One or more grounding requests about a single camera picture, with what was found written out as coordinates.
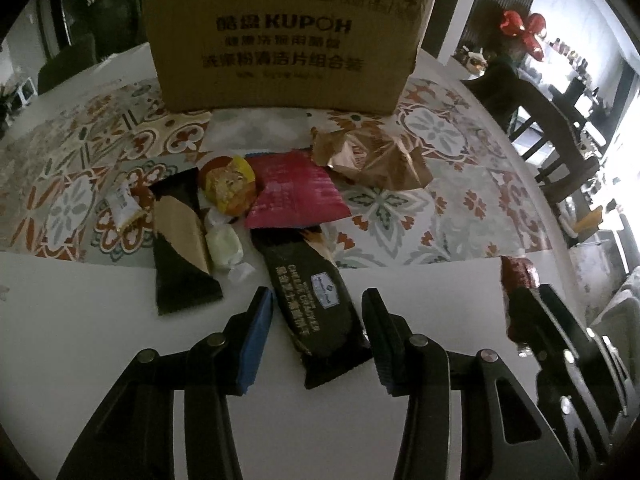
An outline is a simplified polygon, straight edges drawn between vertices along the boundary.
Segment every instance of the round table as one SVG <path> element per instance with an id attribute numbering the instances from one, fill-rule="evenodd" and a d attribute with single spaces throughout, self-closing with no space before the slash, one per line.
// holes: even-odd
<path id="1" fill-rule="evenodd" d="M 9 289 L 4 293 L 5 301 L 0 301 L 0 420 L 42 480 L 56 477 L 91 414 L 140 349 L 151 347 L 160 354 L 188 349 L 221 330 L 232 314 L 245 310 L 257 286 L 269 285 L 260 255 L 238 226 L 246 260 L 257 271 L 239 285 L 217 276 L 224 300 L 159 317 L 154 304 L 155 271 L 150 248 L 145 245 L 147 226 L 142 222 L 130 240 L 118 246 L 110 235 L 102 204 L 104 192 L 119 174 L 126 173 L 130 182 L 142 182 L 139 179 L 153 180 L 163 173 L 203 164 L 222 148 L 263 148 L 229 144 L 239 142 L 255 124 L 277 134 L 267 137 L 266 142 L 280 150 L 302 147 L 305 140 L 296 137 L 296 132 L 300 124 L 308 126 L 310 121 L 335 129 L 345 121 L 374 121 L 381 128 L 397 121 L 425 136 L 434 129 L 448 131 L 451 125 L 459 131 L 473 131 L 479 141 L 470 151 L 468 144 L 456 148 L 458 138 L 454 134 L 447 137 L 446 131 L 444 137 L 431 138 L 431 146 L 440 144 L 425 155 L 433 160 L 428 166 L 434 174 L 426 190 L 341 189 L 353 217 L 323 228 L 358 309 L 362 292 L 376 286 L 390 312 L 404 316 L 413 330 L 444 348 L 468 354 L 481 348 L 495 349 L 535 399 L 539 367 L 535 358 L 519 357 L 506 336 L 500 260 L 490 256 L 526 250 L 542 283 L 551 283 L 579 315 L 571 263 L 551 210 L 526 165 L 486 111 L 459 82 L 447 77 L 436 60 L 420 52 L 401 97 L 404 111 L 399 109 L 390 118 L 328 110 L 304 110 L 302 118 L 300 110 L 293 109 L 169 116 L 162 110 L 161 97 L 154 93 L 154 77 L 148 45 L 114 56 L 39 96 L 0 144 L 5 157 L 15 157 L 16 146 L 28 146 L 32 154 L 47 154 L 51 146 L 67 150 L 64 156 L 73 153 L 66 162 L 57 158 L 49 166 L 36 168 L 20 168 L 16 158 L 11 171 L 31 181 L 20 192 L 14 190 L 12 195 L 10 190 L 4 196 L 9 201 L 5 206 L 14 209 L 5 208 L 2 213 L 11 215 L 8 230 L 12 232 L 0 238 L 4 244 L 0 285 Z M 121 90 L 124 85 L 130 87 Z M 132 94 L 142 96 L 144 102 L 135 101 L 135 97 L 132 101 Z M 107 95 L 111 98 L 105 103 Z M 437 103 L 445 106 L 438 108 Z M 59 115 L 63 104 L 76 107 Z M 425 107 L 430 108 L 431 118 L 421 111 Z M 120 114 L 99 115 L 102 109 Z M 182 122 L 162 129 L 162 124 L 172 120 Z M 39 126 L 44 121 L 52 122 Z M 64 132 L 81 132 L 83 121 L 90 124 L 84 137 L 65 137 Z M 115 136 L 116 142 L 120 137 L 123 140 L 108 151 L 114 139 L 108 142 L 102 132 L 117 132 L 126 124 L 131 133 Z M 176 128 L 184 133 L 179 135 Z M 53 130 L 60 131 L 61 137 L 51 134 Z M 228 138 L 222 135 L 229 131 L 234 134 Z M 164 136 L 162 142 L 150 139 L 158 132 Z M 255 136 L 244 138 L 257 142 Z M 13 151 L 8 148 L 11 143 Z M 491 149 L 483 151 L 482 146 Z M 103 155 L 95 159 L 100 150 Z M 140 153 L 149 156 L 139 158 Z M 493 162 L 483 166 L 481 158 L 495 159 L 500 166 L 493 167 Z M 482 180 L 482 172 L 491 181 Z M 0 190 L 7 182 L 2 177 L 0 173 Z M 476 180 L 475 187 L 464 189 L 470 179 Z M 493 198 L 483 195 L 487 183 L 495 187 Z M 538 233 L 538 241 L 523 238 L 525 228 L 517 225 L 516 208 L 502 195 L 506 192 L 513 197 L 513 186 L 524 203 L 519 206 L 526 209 L 523 214 L 531 215 L 526 218 L 531 220 L 535 215 L 536 225 L 527 225 L 526 231 Z M 84 190 L 92 194 L 88 204 L 78 199 Z M 65 196 L 67 203 L 75 200 L 77 214 L 68 215 L 70 223 L 66 219 L 56 222 L 56 206 Z M 482 231 L 479 226 L 484 219 L 493 222 L 493 227 Z M 511 227 L 500 224 L 507 221 Z M 497 239 L 485 243 L 491 236 Z M 522 246 L 517 247 L 513 240 Z M 284 321 L 276 313 L 254 386 L 246 396 L 228 399 L 244 477 L 391 478 L 406 398 L 386 394 L 372 361 L 314 390 L 304 389 L 303 377 Z M 178 479 L 186 478 L 183 413 L 182 397 L 177 394 L 174 451 Z M 456 395 L 451 431 L 450 477 L 455 478 L 460 468 Z"/>

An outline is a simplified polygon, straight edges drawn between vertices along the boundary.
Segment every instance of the tablecloth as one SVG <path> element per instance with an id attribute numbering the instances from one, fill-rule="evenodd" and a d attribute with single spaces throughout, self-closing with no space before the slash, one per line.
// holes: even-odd
<path id="1" fill-rule="evenodd" d="M 337 181 L 351 217 L 322 228 L 339 266 L 430 264 L 550 248 L 524 184 L 469 104 L 452 89 L 412 77 L 387 117 L 302 108 L 175 114 L 166 110 L 156 79 L 98 95 L 0 153 L 0 250 L 152 267 L 150 184 L 228 150 L 305 148 L 313 127 L 359 125 L 399 125 L 422 137 L 433 181 L 406 192 Z M 122 178 L 148 213 L 119 235 L 105 197 Z"/>

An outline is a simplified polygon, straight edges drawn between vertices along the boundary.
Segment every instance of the black snack package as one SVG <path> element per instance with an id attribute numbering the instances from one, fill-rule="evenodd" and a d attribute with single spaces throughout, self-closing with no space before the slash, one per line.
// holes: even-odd
<path id="1" fill-rule="evenodd" d="M 198 217 L 198 168 L 156 182 L 154 202 L 156 305 L 167 314 L 222 298 Z"/>
<path id="2" fill-rule="evenodd" d="M 280 311 L 315 388 L 371 358 L 369 341 L 318 226 L 252 229 Z"/>

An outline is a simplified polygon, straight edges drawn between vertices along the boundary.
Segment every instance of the brown cardboard box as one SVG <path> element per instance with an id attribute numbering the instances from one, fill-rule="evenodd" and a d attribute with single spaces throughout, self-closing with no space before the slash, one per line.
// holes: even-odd
<path id="1" fill-rule="evenodd" d="M 391 114 L 434 0 L 143 0 L 174 111 L 293 106 Z"/>

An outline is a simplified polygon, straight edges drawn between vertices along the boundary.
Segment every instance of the crumpled gold wrapper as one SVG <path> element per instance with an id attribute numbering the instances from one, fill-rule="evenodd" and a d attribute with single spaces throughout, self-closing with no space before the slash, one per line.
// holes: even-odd
<path id="1" fill-rule="evenodd" d="M 422 158 L 422 139 L 399 127 L 393 132 L 362 127 L 313 135 L 313 159 L 318 166 L 358 184 L 392 191 L 427 186 L 433 175 Z"/>

